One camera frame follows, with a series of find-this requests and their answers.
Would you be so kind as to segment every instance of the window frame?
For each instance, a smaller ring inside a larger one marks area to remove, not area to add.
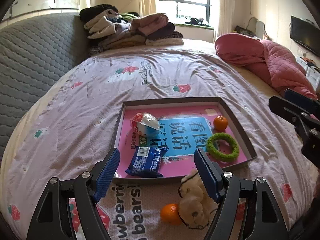
[[[176,12],[176,18],[178,18],[178,2],[180,3],[188,3],[188,4],[196,4],[196,5],[201,5],[206,7],[206,16],[205,20],[209,22],[210,19],[210,0],[207,0],[207,3],[197,3],[197,2],[191,2],[191,1],[186,1],[186,0],[159,0],[159,1],[173,1],[177,3],[177,12]]]

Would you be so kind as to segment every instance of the snack wrapper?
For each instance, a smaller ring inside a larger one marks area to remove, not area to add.
[[[167,152],[167,148],[135,147],[133,158],[125,171],[132,176],[143,178],[162,178],[159,173],[161,158]]]
[[[159,121],[149,113],[137,113],[131,120],[131,126],[139,135],[154,137],[160,131]]]

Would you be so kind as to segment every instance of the silver screw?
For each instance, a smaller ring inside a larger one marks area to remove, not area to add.
[[[58,181],[58,179],[56,177],[53,177],[50,179],[51,184],[55,184],[57,181]]]
[[[90,172],[85,171],[84,173],[81,174],[81,177],[84,178],[84,179],[90,177]]]
[[[257,181],[260,182],[260,183],[265,183],[266,182],[266,180],[263,177],[258,177]]]
[[[231,178],[232,177],[232,173],[230,171],[225,171],[223,173],[223,176],[225,176],[226,178]]]
[[[318,135],[318,131],[314,128],[310,129],[310,132],[313,133],[314,135]]]

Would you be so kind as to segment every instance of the toy ring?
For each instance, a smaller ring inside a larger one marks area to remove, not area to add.
[[[213,143],[217,140],[224,140],[226,141],[232,150],[231,154],[224,154],[217,150]],[[236,141],[233,139],[233,137],[227,133],[219,132],[215,133],[214,135],[210,136],[207,140],[207,151],[209,154],[214,157],[215,159],[223,162],[232,162],[239,156],[239,146],[236,143]]]

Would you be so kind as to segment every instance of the gray quilted headboard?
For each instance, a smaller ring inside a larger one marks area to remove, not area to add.
[[[74,13],[37,16],[0,30],[0,161],[22,116],[88,57],[88,46]]]

